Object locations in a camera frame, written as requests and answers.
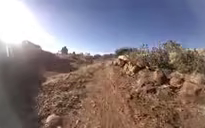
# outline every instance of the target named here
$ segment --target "hillside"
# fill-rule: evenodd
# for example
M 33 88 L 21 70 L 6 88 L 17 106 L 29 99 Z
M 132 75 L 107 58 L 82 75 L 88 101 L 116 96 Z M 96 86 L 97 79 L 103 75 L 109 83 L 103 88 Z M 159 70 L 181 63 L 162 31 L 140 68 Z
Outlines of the hillside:
M 205 75 L 146 65 L 126 56 L 49 76 L 37 97 L 41 126 L 205 128 Z

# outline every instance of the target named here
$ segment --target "dirt trail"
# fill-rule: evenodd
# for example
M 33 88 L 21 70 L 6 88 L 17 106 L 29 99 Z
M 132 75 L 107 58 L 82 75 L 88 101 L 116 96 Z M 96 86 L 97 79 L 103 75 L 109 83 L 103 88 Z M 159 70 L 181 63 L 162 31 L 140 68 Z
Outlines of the dirt trail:
M 82 125 L 87 128 L 134 128 L 125 97 L 122 97 L 111 68 L 95 73 L 83 102 Z
M 171 88 L 135 89 L 138 79 L 107 63 L 50 76 L 38 97 L 41 121 L 55 113 L 63 128 L 205 128 L 204 107 L 201 115 L 197 104 L 182 105 Z

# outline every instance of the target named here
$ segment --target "stone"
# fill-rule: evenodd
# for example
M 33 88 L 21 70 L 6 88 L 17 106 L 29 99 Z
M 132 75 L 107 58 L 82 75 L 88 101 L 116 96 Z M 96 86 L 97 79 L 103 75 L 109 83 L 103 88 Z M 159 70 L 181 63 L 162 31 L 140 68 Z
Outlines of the stone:
M 180 100 L 183 104 L 194 102 L 200 94 L 202 86 L 190 81 L 185 81 L 179 91 Z
M 170 85 L 176 88 L 182 87 L 184 83 L 184 76 L 178 72 L 171 74 Z
M 167 77 L 162 70 L 157 69 L 153 72 L 153 80 L 157 85 L 162 85 L 167 82 Z
M 46 121 L 47 128 L 58 128 L 62 127 L 62 118 L 56 114 L 51 114 L 47 117 Z

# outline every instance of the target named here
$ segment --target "green shrub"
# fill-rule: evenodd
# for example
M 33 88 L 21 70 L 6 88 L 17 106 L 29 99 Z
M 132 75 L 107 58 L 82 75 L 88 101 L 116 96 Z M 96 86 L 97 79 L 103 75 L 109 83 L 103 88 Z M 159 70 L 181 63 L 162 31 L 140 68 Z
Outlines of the green shrub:
M 196 50 L 177 52 L 171 64 L 182 73 L 202 72 L 204 67 L 204 61 Z

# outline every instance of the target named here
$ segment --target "rock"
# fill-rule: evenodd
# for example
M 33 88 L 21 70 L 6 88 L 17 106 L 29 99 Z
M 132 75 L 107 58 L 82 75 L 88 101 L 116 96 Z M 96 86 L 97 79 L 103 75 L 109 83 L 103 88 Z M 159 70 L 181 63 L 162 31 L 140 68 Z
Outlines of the rock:
M 179 91 L 180 100 L 183 104 L 194 102 L 202 90 L 202 85 L 185 81 Z
M 51 114 L 47 117 L 46 121 L 46 127 L 47 128 L 58 128 L 58 127 L 62 127 L 62 117 L 55 115 L 55 114 Z
M 126 64 L 126 61 L 123 61 L 120 59 L 116 59 L 115 61 L 113 61 L 113 65 L 115 65 L 115 66 L 124 67 L 125 64 Z
M 157 85 L 162 85 L 167 82 L 167 77 L 162 70 L 157 69 L 153 72 L 153 80 Z
M 118 59 L 126 62 L 129 61 L 128 57 L 124 55 L 118 56 Z
M 180 88 L 184 83 L 184 77 L 178 72 L 172 73 L 170 78 L 170 85 L 176 88 Z
M 137 81 L 137 86 L 142 87 L 143 85 L 145 85 L 147 83 L 153 82 L 152 73 L 153 72 L 149 71 L 148 69 L 141 70 L 138 73 L 139 80 Z
M 185 81 L 190 81 L 196 84 L 204 85 L 205 76 L 200 73 L 192 73 L 190 75 L 185 76 Z
M 131 62 L 128 62 L 127 64 L 125 64 L 123 70 L 127 75 L 134 75 L 138 73 L 140 68 L 137 65 L 134 65 Z

